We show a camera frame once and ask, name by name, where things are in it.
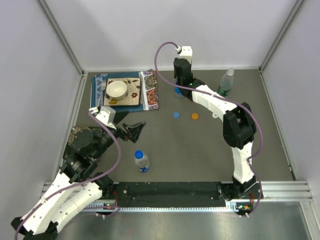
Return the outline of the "clear water bottle blue cap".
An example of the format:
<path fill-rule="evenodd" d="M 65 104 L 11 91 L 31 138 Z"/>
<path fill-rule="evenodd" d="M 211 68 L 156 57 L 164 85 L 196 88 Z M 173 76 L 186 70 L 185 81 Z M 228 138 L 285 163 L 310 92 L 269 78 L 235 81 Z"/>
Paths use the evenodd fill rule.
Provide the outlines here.
<path fill-rule="evenodd" d="M 141 173 L 147 173 L 150 170 L 150 161 L 148 156 L 141 150 L 134 153 L 134 162 Z"/>

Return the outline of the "blue liquid bottle blue cap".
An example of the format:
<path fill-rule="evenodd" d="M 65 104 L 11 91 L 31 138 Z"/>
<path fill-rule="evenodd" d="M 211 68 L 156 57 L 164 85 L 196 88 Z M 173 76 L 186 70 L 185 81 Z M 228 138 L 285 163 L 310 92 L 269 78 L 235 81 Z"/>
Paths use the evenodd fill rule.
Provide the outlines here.
<path fill-rule="evenodd" d="M 175 84 L 175 85 L 178 84 L 177 79 L 175 79 L 174 84 Z M 177 86 L 174 87 L 174 92 L 175 92 L 175 94 L 176 94 L 177 97 L 182 97 L 182 96 L 183 96 L 182 93 L 181 93 L 181 91 L 180 91 L 180 89 L 179 89 Z"/>

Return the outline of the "orange bottle cap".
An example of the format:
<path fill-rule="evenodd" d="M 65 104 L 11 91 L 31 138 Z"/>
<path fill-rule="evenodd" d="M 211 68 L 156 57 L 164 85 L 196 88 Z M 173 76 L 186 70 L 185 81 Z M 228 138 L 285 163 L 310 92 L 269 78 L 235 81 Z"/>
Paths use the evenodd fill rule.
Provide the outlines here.
<path fill-rule="evenodd" d="M 199 115 L 194 112 L 194 113 L 191 114 L 191 118 L 192 118 L 193 120 L 198 120 L 198 119 L 199 119 Z"/>

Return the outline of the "clear bottle green label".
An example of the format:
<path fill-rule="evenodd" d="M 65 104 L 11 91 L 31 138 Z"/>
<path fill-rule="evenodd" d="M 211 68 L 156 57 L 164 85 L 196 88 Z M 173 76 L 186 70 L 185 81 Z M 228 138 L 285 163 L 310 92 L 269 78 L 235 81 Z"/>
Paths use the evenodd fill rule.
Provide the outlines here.
<path fill-rule="evenodd" d="M 230 90 L 233 87 L 235 77 L 235 71 L 233 69 L 228 69 L 227 72 L 221 78 L 217 93 L 222 96 L 228 96 Z"/>

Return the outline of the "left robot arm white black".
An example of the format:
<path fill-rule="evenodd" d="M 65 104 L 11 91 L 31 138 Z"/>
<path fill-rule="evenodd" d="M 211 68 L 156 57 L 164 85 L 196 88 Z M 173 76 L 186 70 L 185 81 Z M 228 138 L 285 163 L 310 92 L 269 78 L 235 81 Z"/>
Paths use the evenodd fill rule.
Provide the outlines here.
<path fill-rule="evenodd" d="M 136 143 L 146 122 L 119 126 L 129 112 L 110 107 L 93 107 L 88 114 L 99 126 L 71 129 L 55 179 L 28 213 L 12 220 L 15 237 L 22 234 L 26 240 L 55 240 L 89 204 L 100 198 L 117 198 L 108 173 L 96 172 L 97 161 L 112 144 L 118 146 L 119 140 Z"/>

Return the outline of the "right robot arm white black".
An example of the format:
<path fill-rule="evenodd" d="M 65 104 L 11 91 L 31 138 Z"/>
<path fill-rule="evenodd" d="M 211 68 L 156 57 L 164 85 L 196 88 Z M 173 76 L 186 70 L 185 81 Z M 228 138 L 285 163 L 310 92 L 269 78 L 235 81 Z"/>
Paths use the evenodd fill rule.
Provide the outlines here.
<path fill-rule="evenodd" d="M 233 184 L 222 184 L 219 193 L 225 200 L 245 198 L 256 183 L 256 176 L 251 169 L 254 135 L 256 124 L 248 112 L 240 106 L 227 101 L 211 90 L 203 81 L 195 78 L 188 60 L 176 57 L 173 62 L 174 77 L 181 94 L 205 107 L 222 121 L 222 135 L 231 147 L 234 171 Z"/>

